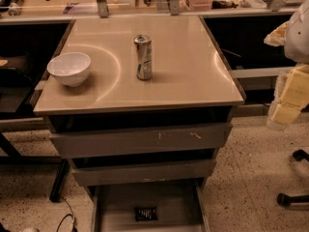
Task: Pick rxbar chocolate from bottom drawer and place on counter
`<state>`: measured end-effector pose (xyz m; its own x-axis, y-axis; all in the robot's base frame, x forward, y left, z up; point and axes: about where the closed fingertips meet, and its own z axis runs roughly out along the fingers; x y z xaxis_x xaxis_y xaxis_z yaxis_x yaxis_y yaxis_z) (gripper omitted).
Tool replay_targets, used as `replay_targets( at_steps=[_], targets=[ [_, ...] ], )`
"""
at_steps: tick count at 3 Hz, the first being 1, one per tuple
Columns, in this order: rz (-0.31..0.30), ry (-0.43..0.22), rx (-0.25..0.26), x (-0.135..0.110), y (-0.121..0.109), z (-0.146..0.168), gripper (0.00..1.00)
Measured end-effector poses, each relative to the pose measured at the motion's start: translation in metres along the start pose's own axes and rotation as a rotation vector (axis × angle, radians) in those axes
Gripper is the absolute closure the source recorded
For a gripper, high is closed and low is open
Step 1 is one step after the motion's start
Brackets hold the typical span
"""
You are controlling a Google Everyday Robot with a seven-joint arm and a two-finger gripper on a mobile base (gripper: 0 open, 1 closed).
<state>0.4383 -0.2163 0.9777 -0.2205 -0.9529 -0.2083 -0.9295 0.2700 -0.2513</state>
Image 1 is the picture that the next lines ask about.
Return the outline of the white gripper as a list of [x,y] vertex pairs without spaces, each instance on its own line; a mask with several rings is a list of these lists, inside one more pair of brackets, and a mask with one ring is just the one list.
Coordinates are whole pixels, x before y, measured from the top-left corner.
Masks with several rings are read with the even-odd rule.
[[[285,44],[287,22],[282,23],[264,38],[270,46]],[[282,131],[292,124],[309,103],[309,65],[297,64],[288,72],[281,72],[276,80],[274,102],[267,115],[267,127]]]

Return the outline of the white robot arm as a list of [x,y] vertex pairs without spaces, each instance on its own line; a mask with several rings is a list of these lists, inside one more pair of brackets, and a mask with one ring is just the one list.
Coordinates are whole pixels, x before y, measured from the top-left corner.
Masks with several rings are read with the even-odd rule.
[[267,126],[282,131],[292,124],[309,104],[309,8],[302,4],[291,16],[269,33],[264,43],[284,46],[285,56],[296,65],[281,72],[275,83],[274,100],[270,104]]

